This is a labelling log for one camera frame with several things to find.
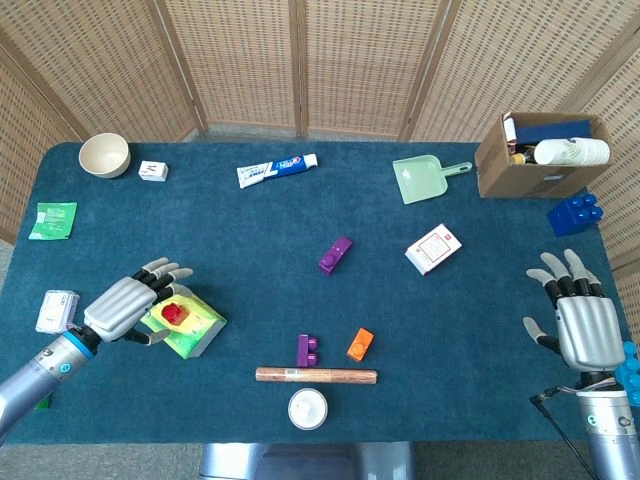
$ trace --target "teal felt surface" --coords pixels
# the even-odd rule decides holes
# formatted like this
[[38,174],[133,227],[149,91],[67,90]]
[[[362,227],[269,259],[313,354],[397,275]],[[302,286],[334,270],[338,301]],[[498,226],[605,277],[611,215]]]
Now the teal felt surface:
[[[445,195],[403,205],[393,160],[473,162],[472,144],[132,144],[114,180],[85,173],[79,149],[54,147],[40,167],[0,298],[0,378],[53,340],[34,330],[46,290],[78,292],[81,321],[112,283],[161,256],[192,267],[185,284],[229,323],[198,359],[163,344],[101,345],[11,442],[556,439],[528,398],[576,375],[526,335],[525,315],[551,332],[555,321],[524,272],[571,247],[619,306],[599,232],[556,238],[546,218],[556,200],[480,199],[474,169]],[[236,167],[304,153],[319,166],[239,188]],[[167,181],[141,180],[142,160],[166,162]],[[37,202],[78,202],[69,240],[27,240]],[[422,277],[404,252],[439,223],[463,246]],[[341,235],[353,247],[326,277],[317,263]],[[376,337],[356,364],[345,353],[360,327]],[[254,380],[258,366],[295,365],[300,333],[319,338],[319,367],[379,372],[377,385],[314,385],[329,405],[314,431],[287,415],[309,385]],[[574,398],[549,409],[582,435]]]

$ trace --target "red object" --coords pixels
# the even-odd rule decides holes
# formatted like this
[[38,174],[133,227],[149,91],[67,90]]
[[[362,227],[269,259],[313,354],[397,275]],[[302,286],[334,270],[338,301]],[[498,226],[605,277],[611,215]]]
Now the red object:
[[170,303],[162,309],[162,316],[171,325],[180,325],[189,316],[189,312],[175,303]]

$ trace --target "robotic hand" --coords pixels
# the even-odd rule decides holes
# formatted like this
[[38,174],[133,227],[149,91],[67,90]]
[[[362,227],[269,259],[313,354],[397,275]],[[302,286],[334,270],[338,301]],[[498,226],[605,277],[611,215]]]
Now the robotic hand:
[[134,329],[154,304],[174,294],[191,296],[176,280],[193,273],[160,258],[112,285],[84,311],[84,325],[64,332],[29,363],[0,384],[0,445],[13,425],[50,395],[98,352],[101,342],[119,339],[152,345],[170,333],[146,334]]
[[[640,444],[629,401],[611,374],[625,360],[615,307],[580,257],[573,250],[565,250],[564,255],[571,273],[557,257],[546,252],[540,258],[553,275],[542,269],[527,270],[529,277],[544,286],[551,300],[558,337],[545,333],[531,317],[525,317],[523,322],[536,343],[562,355],[565,363],[580,373],[580,382],[575,389],[548,388],[531,397],[531,403],[551,421],[592,478],[640,478]],[[595,473],[542,406],[544,400],[558,392],[578,397]]]

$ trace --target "orange lego brick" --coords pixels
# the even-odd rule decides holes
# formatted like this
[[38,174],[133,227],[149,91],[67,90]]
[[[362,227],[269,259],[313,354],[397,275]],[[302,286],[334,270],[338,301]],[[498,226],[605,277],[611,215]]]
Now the orange lego brick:
[[347,356],[356,362],[361,361],[367,353],[371,342],[373,342],[373,333],[361,328],[358,330],[356,338],[353,339],[353,343],[347,351]]

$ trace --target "purple toy block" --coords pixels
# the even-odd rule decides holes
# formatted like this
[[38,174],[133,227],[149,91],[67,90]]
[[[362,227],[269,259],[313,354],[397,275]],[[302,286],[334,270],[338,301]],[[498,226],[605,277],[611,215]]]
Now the purple toy block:
[[557,237],[586,230],[602,218],[602,208],[596,205],[595,195],[587,193],[568,198],[556,205],[547,214],[553,232]]
[[336,267],[342,256],[351,247],[353,242],[347,237],[338,238],[327,253],[324,254],[318,267],[327,275],[331,275],[331,272]]
[[318,348],[318,339],[311,335],[298,335],[298,367],[315,367],[318,356],[315,350]]

